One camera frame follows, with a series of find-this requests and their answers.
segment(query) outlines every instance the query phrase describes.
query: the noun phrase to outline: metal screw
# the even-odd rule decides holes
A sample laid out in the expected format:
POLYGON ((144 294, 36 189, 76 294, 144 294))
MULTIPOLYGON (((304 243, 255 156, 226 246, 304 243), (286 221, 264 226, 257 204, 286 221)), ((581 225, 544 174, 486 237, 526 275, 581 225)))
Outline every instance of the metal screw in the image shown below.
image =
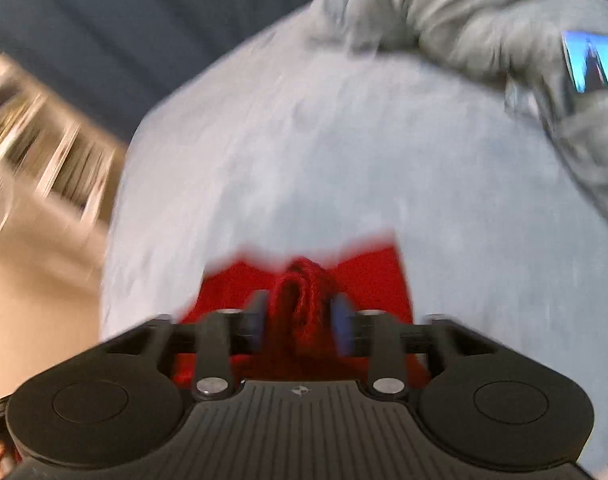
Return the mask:
POLYGON ((228 382, 221 377, 206 377, 197 381, 197 389, 204 395, 220 394, 228 387, 228 382))
POLYGON ((382 377, 373 383, 373 388, 380 394, 398 394, 404 389, 404 383, 392 377, 382 377))

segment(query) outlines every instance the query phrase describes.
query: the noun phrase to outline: red cloth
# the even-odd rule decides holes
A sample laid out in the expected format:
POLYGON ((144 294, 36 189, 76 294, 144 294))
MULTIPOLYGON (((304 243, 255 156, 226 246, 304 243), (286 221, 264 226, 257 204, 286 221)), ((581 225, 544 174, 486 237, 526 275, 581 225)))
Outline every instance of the red cloth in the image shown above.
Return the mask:
MULTIPOLYGON (((386 310, 411 323, 411 301, 397 250, 380 246, 323 269, 306 258, 294 260, 283 272, 262 270, 240 259, 204 278, 199 297, 183 323, 196 322, 207 312, 243 307, 253 291, 271 291, 263 348, 260 353, 232 358, 240 379, 345 380, 367 378, 366 358, 340 358, 329 322, 329 302, 346 293, 358 310, 386 310)), ((175 383, 189 387, 195 356, 177 357, 175 383)), ((427 371, 415 356, 407 356, 409 382, 424 386, 427 371)))

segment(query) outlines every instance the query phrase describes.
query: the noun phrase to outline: phone screen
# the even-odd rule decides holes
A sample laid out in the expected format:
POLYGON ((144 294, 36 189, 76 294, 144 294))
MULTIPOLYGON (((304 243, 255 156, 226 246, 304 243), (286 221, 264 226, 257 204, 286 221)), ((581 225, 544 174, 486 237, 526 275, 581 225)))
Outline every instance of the phone screen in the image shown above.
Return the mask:
POLYGON ((569 30, 564 33, 564 47, 575 89, 608 91, 608 36, 569 30))

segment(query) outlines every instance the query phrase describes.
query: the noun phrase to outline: red knitted cord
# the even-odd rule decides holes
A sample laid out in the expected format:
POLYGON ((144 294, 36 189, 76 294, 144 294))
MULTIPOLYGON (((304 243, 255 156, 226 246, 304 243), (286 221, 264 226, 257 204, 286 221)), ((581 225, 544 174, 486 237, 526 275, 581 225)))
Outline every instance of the red knitted cord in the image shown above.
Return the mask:
MULTIPOLYGON (((238 380, 344 380, 367 378, 363 358, 340 358, 330 326, 329 305, 346 292, 357 308, 383 308, 412 322, 410 301, 397 251, 387 246, 351 258, 325 270, 307 258, 294 260, 280 274, 271 274, 241 261, 207 277, 199 298, 184 322, 195 322, 218 308, 235 308, 259 288, 270 289, 261 352, 231 359, 238 380)), ((191 382, 195 356, 178 356, 175 382, 191 382)), ((407 357, 409 380, 421 387, 427 372, 414 356, 407 357)))

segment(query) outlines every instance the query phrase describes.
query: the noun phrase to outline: ribbed black plate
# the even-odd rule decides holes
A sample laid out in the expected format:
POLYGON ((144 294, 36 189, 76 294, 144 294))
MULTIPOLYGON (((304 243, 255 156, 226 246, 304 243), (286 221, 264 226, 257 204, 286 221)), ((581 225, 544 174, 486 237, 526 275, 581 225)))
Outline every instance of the ribbed black plate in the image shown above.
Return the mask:
POLYGON ((27 460, 10 478, 586 480, 575 465, 504 473, 464 463, 435 446, 397 402, 364 396, 353 381, 248 381, 228 400, 198 404, 181 430, 144 459, 101 471, 27 460))

